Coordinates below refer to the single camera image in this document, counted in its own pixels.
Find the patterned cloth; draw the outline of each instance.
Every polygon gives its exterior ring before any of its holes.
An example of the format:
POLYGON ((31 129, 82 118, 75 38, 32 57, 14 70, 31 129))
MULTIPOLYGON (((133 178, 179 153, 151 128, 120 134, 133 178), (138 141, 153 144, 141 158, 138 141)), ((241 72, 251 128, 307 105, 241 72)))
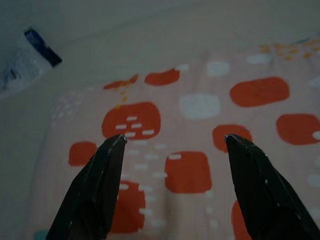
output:
POLYGON ((126 134, 108 239, 248 240, 224 135, 253 140, 320 227, 320 38, 205 53, 164 72, 70 91, 52 111, 26 239, 45 236, 103 140, 126 134))

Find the gray floor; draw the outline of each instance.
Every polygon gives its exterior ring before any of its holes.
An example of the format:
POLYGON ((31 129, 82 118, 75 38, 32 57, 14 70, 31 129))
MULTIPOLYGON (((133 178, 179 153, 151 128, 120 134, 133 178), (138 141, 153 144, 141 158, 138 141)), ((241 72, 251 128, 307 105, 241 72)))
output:
POLYGON ((34 26, 63 63, 0 100, 0 239, 21 239, 50 108, 66 90, 320 31, 318 0, 2 0, 0 66, 34 26))

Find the white plastic package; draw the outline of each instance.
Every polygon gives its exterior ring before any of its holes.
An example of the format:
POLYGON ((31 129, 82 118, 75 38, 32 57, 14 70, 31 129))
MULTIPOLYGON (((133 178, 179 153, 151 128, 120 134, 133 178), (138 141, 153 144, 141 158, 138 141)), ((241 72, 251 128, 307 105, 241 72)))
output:
POLYGON ((26 31, 18 40, 17 51, 0 73, 0 99, 26 89, 61 61, 36 31, 26 31))

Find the bedsheet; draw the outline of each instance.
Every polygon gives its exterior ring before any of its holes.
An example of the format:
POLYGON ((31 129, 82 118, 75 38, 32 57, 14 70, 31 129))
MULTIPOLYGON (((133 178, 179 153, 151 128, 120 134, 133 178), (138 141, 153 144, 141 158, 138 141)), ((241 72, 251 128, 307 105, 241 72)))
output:
POLYGON ((163 72, 72 90, 52 109, 25 239, 44 239, 99 144, 129 137, 108 239, 248 235, 224 135, 254 141, 320 227, 320 38, 206 52, 163 72))

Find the plastic bag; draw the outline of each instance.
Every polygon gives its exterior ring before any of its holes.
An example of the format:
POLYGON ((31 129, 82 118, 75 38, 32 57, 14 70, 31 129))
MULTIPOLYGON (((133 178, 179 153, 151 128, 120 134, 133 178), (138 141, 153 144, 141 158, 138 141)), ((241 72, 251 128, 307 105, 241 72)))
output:
POLYGON ((61 62, 35 30, 26 31, 0 73, 0 99, 26 89, 61 62))

